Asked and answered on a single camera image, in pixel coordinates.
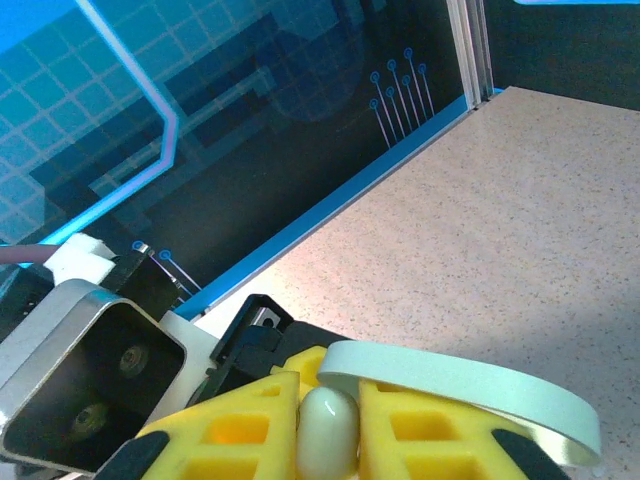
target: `speckled countertop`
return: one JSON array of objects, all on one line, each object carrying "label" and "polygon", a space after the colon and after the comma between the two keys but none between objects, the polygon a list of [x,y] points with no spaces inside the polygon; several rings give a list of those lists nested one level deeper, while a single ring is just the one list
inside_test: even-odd
[{"label": "speckled countertop", "polygon": [[254,292],[568,388],[600,414],[602,478],[640,479],[640,112],[510,88],[200,325]]}]

